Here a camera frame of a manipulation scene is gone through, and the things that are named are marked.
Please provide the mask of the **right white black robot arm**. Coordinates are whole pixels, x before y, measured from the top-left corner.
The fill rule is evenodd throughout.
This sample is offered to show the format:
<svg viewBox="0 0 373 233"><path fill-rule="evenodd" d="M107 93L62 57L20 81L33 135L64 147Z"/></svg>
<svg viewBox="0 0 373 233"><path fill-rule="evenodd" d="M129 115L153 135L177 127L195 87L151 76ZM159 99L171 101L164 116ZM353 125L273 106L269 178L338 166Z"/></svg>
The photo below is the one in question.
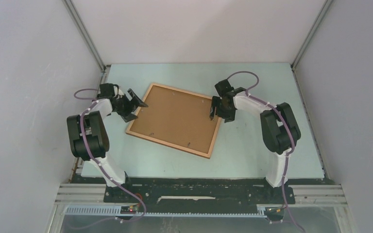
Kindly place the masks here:
<svg viewBox="0 0 373 233"><path fill-rule="evenodd" d="M287 179L289 159L295 150L301 131L291 106L283 102L273 105L249 94L243 88L233 88L227 79L215 84L217 96L212 97L209 117L222 118L226 123L235 120L237 110L259 117L263 142L270 151L269 171L266 181L269 186L263 189L267 202L281 199Z"/></svg>

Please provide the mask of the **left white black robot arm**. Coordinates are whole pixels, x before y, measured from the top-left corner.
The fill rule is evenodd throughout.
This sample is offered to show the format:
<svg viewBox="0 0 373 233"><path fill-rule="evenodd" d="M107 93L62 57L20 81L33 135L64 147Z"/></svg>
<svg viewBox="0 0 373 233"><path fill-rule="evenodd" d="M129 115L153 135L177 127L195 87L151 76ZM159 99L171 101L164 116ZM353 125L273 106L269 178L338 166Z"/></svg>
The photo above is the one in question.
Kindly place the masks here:
<svg viewBox="0 0 373 233"><path fill-rule="evenodd" d="M124 93L120 86L104 83L96 90L91 105L79 115L67 117L70 149L74 157L90 162L103 176L108 187L117 187L115 195L129 202L134 189L127 185L129 177L109 155L110 141L104 119L117 113L125 123L137 119L134 111L148 105L132 89Z"/></svg>

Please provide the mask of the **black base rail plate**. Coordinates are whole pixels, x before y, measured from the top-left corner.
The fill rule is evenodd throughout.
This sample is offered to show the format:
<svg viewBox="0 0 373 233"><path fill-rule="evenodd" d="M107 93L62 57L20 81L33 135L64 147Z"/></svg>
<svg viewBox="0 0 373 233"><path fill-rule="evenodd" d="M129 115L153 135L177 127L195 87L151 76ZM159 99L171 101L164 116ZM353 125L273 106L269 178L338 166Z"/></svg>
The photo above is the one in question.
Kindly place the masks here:
<svg viewBox="0 0 373 233"><path fill-rule="evenodd" d="M273 188L265 179L130 178L124 192L106 187L105 203L141 200L147 212L252 214L258 205L295 204L293 189Z"/></svg>

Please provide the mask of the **left aluminium corner post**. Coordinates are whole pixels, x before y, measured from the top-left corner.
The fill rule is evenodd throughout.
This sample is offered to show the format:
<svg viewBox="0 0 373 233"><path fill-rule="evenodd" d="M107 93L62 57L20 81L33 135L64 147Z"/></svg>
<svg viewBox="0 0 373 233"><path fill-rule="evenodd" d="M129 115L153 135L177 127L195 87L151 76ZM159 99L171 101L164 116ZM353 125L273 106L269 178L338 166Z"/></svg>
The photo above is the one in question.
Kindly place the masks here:
<svg viewBox="0 0 373 233"><path fill-rule="evenodd" d="M81 35L84 43L86 44L90 54L94 58L97 66L99 67L101 72L105 72L106 65L103 62L75 4L72 0L62 0L64 6L66 7L66 10L68 11L72 21L74 22L79 34Z"/></svg>

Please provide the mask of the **aluminium corner post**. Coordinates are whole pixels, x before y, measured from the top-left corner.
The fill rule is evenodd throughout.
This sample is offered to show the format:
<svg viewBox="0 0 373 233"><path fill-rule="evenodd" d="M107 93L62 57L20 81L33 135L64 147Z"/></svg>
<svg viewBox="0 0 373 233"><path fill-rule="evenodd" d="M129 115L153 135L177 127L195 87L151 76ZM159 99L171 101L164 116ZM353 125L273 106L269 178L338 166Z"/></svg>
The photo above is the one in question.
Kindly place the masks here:
<svg viewBox="0 0 373 233"><path fill-rule="evenodd" d="M315 34L317 33L321 23L324 21L328 11L332 7L334 0L326 0L324 4L322 5L318 15L316 16L310 30L308 31L306 38L304 39L300 49L298 50L293 62L291 63L291 69L292 71L295 71L297 69L297 66L299 65L303 55L305 54L306 50L309 47L309 44L311 43L312 39L314 38Z"/></svg>
<svg viewBox="0 0 373 233"><path fill-rule="evenodd" d="M72 0L62 0L64 6L66 7L66 10L68 11L72 21L74 22L79 34L81 35L84 43L86 44L90 54L94 58L97 66L99 67L101 72L105 72L106 65L103 62L75 4Z"/></svg>

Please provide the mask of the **right aluminium corner post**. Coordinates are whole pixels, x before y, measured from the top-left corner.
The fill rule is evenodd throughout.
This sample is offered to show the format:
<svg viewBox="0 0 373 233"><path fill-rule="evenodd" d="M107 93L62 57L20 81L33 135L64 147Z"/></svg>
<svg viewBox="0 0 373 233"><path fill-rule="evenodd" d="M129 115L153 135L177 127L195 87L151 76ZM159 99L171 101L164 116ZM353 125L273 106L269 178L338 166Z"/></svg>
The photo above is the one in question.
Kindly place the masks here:
<svg viewBox="0 0 373 233"><path fill-rule="evenodd" d="M321 23L324 21L328 11L332 7L334 0L326 0L324 4L322 5L318 15L316 16L310 30L308 31L306 38L304 39L300 49L298 50L293 62L291 63L291 69L292 71L295 71L297 69L297 66L299 65L303 55L305 54L306 50L309 47L309 44L311 43L312 39L314 38L315 34L317 33Z"/></svg>

